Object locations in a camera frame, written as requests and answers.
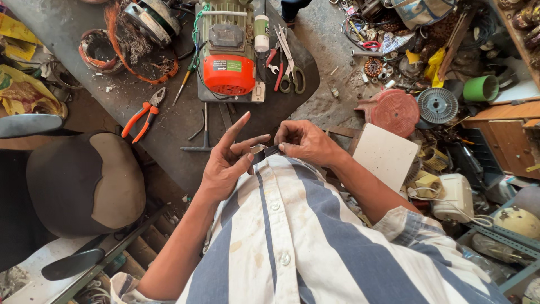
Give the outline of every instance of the white board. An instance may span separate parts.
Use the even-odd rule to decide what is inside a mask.
[[[390,189],[399,192],[417,150],[414,142],[367,123],[353,158]]]

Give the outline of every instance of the person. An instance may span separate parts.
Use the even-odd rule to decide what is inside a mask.
[[[252,166],[250,147],[270,136],[233,144],[249,116],[213,148],[187,212],[141,281],[112,278],[113,303],[508,303],[439,222],[314,124],[283,121],[274,143],[284,156]],[[309,163],[337,175],[372,229]]]
[[[287,26],[294,28],[294,20],[300,9],[306,8],[311,0],[281,0],[281,18]]]

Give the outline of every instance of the green-handled scissors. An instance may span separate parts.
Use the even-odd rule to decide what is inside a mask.
[[[294,65],[293,58],[291,56],[291,50],[289,49],[289,45],[287,44],[287,38],[285,37],[285,34],[281,30],[281,27],[278,30],[274,26],[274,31],[276,35],[278,36],[279,43],[281,44],[281,48],[283,49],[283,52],[285,53],[285,56],[287,57],[288,67],[285,70],[285,74],[281,78],[281,81],[279,82],[279,90],[283,93],[289,93],[291,91],[291,71],[293,72],[293,83],[294,83],[294,91],[297,94],[302,94],[304,90],[306,90],[306,76],[304,75],[302,69],[299,67],[296,67]],[[302,89],[298,90],[298,78],[296,77],[296,72],[299,72],[300,75],[302,75]],[[288,83],[287,88],[283,88],[283,82],[286,81]]]

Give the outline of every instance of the pant leg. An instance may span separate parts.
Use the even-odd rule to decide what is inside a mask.
[[[309,5],[311,0],[281,0],[281,17],[293,20],[300,9]]]

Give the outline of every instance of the workbench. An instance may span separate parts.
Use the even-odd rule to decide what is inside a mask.
[[[196,75],[190,76],[177,104],[172,107],[191,57],[180,62],[180,68],[175,77],[154,86],[137,79],[127,70],[112,76],[96,76],[95,72],[81,60],[78,47],[81,35],[85,31],[106,29],[103,5],[107,4],[87,4],[79,0],[5,0],[4,2],[122,126],[126,125],[131,116],[141,108],[142,103],[150,100],[157,90],[163,86],[167,88],[167,95],[160,106],[160,114],[139,144],[185,192],[194,195],[199,188],[204,167],[210,156],[210,153],[180,150],[180,147],[203,146],[202,133],[191,142],[187,140],[201,128],[203,123],[201,109],[204,108],[204,103],[197,98]],[[271,29],[277,23],[286,27],[268,1],[266,1],[266,15],[269,17]],[[193,48],[191,32],[194,18],[188,14],[183,20],[187,20],[188,23],[184,25],[179,37],[176,37],[172,43],[177,55]],[[294,92],[288,94],[274,92],[273,86],[277,76],[269,74],[270,83],[266,85],[264,103],[234,104],[237,113],[231,114],[233,123],[245,112],[251,111],[251,119],[240,132],[237,141],[263,134],[275,134],[280,122],[288,119],[297,107],[306,102],[319,87],[319,70],[313,56],[291,30],[288,30],[287,40],[295,65],[301,67],[306,75],[306,90],[301,95]],[[275,46],[275,41],[275,33],[271,30],[270,47]],[[161,52],[168,58],[172,58],[170,48]],[[279,65],[279,55],[272,63]],[[268,69],[260,70],[261,74],[267,72],[269,72]],[[110,92],[106,92],[106,87],[113,88]],[[132,128],[130,134],[133,137],[136,136],[143,123],[144,119],[140,119],[136,128]],[[208,105],[208,130],[210,145],[214,146],[225,132],[219,106],[214,103]]]

